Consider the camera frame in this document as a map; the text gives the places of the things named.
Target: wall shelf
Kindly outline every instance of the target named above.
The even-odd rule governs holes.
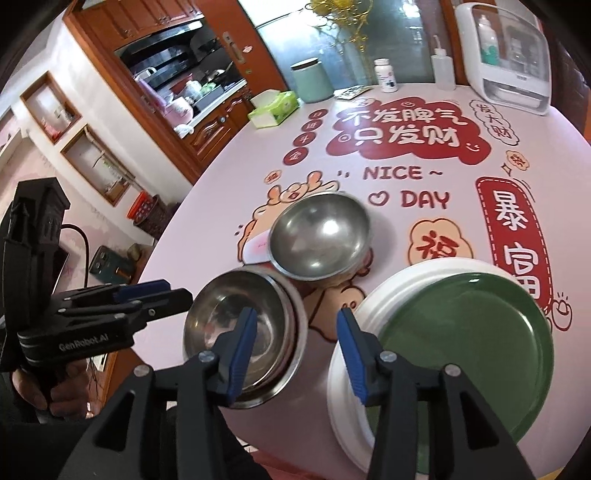
[[[135,181],[88,125],[66,144],[61,154],[112,206]]]
[[[81,118],[49,72],[25,90],[21,100],[54,145]]]
[[[6,166],[8,160],[10,160],[10,157],[12,157],[12,154],[21,142],[22,134],[20,130],[17,130],[17,132],[8,139],[8,142],[0,148],[0,171]]]

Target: red basket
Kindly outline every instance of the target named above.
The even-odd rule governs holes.
[[[129,212],[127,212],[127,218],[129,220],[135,220],[137,213],[140,210],[144,210],[146,208],[149,209],[150,204],[153,201],[154,199],[150,196],[148,192],[146,192],[145,190],[141,191],[138,197],[135,199],[134,204],[129,209]]]
[[[173,213],[160,200],[158,195],[152,198],[152,202],[147,207],[144,207],[144,205],[141,210],[137,211],[136,217],[134,217],[134,225],[148,235],[153,236],[156,240],[160,240],[164,229],[173,217]]]

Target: green plate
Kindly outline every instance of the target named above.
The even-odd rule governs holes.
[[[466,273],[440,280],[407,301],[379,339],[421,367],[459,365],[518,442],[550,387],[554,349],[532,297],[506,278]],[[377,430],[379,407],[368,408]],[[417,468],[428,472],[427,407],[419,406]]]

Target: round table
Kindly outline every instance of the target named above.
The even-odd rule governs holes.
[[[372,258],[351,280],[306,292],[310,331],[295,377],[252,410],[225,410],[233,432],[327,479],[363,473],[330,426],[326,375],[335,313],[420,261],[473,257],[516,275],[552,328],[554,377],[519,447],[537,476],[563,466],[591,424],[587,195],[591,148],[557,110],[493,106],[469,87],[377,88],[351,102],[303,105],[282,125],[247,125],[199,179],[141,281],[196,295],[211,279],[264,261],[257,248],[292,202],[324,190],[355,195],[373,222]],[[184,314],[150,323],[134,349],[155,369],[183,361]]]

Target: green tissue box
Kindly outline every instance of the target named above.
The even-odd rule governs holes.
[[[300,106],[295,92],[266,90],[251,102],[256,107],[248,118],[257,128],[276,127]]]

